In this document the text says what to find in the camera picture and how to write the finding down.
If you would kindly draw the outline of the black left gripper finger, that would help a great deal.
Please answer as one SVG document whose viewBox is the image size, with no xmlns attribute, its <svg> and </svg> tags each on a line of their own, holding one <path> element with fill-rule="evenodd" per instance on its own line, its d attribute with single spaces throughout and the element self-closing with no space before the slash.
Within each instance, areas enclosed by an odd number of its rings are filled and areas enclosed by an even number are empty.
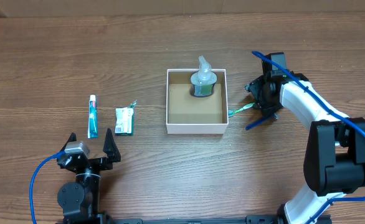
<svg viewBox="0 0 365 224">
<path fill-rule="evenodd" d="M 112 162 L 121 161 L 121 154 L 115 144 L 113 133 L 110 128 L 108 128 L 106 132 L 103 152 L 107 155 L 107 158 L 109 158 L 109 160 L 111 160 Z"/>
<path fill-rule="evenodd" d="M 67 148 L 68 143 L 75 142 L 76 140 L 77 140 L 76 134 L 75 133 L 71 133 L 70 137 L 68 138 L 67 142 L 64 145 L 64 149 Z"/>
</svg>

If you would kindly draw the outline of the blue disposable razor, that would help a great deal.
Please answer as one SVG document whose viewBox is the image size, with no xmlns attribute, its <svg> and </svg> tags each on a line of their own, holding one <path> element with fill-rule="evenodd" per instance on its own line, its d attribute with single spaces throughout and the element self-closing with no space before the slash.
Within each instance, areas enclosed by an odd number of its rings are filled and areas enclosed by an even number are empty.
<svg viewBox="0 0 365 224">
<path fill-rule="evenodd" d="M 260 119 L 258 119 L 256 121 L 254 121 L 253 123 L 248 124 L 245 127 L 245 130 L 248 131 L 248 130 L 250 130 L 250 129 L 252 129 L 252 128 L 254 128 L 254 127 L 256 127 L 256 126 L 258 126 L 258 125 L 260 125 L 260 124 L 262 124 L 262 123 L 264 123 L 264 122 L 266 122 L 268 120 L 270 120 L 270 119 L 279 119 L 279 117 L 278 117 L 278 115 L 276 113 L 271 114 L 269 116 L 264 116 L 264 117 L 262 117 L 262 118 L 260 118 Z"/>
</svg>

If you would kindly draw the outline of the green toothbrush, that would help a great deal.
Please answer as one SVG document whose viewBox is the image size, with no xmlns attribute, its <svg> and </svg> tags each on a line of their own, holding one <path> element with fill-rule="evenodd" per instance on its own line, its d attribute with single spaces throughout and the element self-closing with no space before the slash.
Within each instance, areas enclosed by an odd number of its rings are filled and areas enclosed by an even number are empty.
<svg viewBox="0 0 365 224">
<path fill-rule="evenodd" d="M 241 108 L 239 108 L 237 110 L 229 110 L 228 111 L 228 116 L 229 117 L 233 117 L 237 113 L 240 113 L 242 111 L 251 109 L 254 105 L 255 105 L 255 103 L 249 103 L 249 104 L 246 104 L 246 105 L 244 105 L 243 107 L 241 107 Z"/>
</svg>

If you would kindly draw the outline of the clear soap pump bottle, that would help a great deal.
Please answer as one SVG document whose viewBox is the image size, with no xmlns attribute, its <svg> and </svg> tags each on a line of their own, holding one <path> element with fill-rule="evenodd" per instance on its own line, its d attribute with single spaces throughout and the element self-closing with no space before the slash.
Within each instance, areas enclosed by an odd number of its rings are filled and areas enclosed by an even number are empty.
<svg viewBox="0 0 365 224">
<path fill-rule="evenodd" d="M 190 94 L 196 98 L 205 98 L 214 93 L 217 75 L 203 55 L 199 56 L 199 70 L 191 75 Z"/>
</svg>

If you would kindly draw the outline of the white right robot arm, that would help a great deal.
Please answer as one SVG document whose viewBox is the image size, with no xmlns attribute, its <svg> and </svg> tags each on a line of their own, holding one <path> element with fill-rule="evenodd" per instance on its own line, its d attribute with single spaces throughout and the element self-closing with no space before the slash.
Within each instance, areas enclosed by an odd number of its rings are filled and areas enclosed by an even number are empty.
<svg viewBox="0 0 365 224">
<path fill-rule="evenodd" d="M 275 223 L 329 223 L 322 214 L 336 202 L 360 202 L 349 195 L 365 187 L 365 119 L 338 111 L 313 88 L 301 73 L 287 69 L 282 52 L 253 54 L 262 61 L 261 76 L 246 85 L 262 118 L 252 129 L 290 110 L 308 130 L 303 174 L 305 184 L 278 209 Z"/>
</svg>

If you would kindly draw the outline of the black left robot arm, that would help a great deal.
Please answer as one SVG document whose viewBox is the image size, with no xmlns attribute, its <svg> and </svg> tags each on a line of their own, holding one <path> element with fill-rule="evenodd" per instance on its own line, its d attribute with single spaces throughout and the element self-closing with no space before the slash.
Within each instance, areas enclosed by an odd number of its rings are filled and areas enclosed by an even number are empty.
<svg viewBox="0 0 365 224">
<path fill-rule="evenodd" d="M 88 146 L 77 141 L 72 133 L 60 150 L 57 164 L 75 174 L 75 180 L 61 186 L 57 201 L 63 210 L 64 223 L 113 223 L 107 212 L 99 211 L 100 173 L 112 170 L 113 164 L 121 161 L 121 154 L 115 144 L 113 132 L 107 129 L 103 146 L 105 157 L 89 158 Z"/>
</svg>

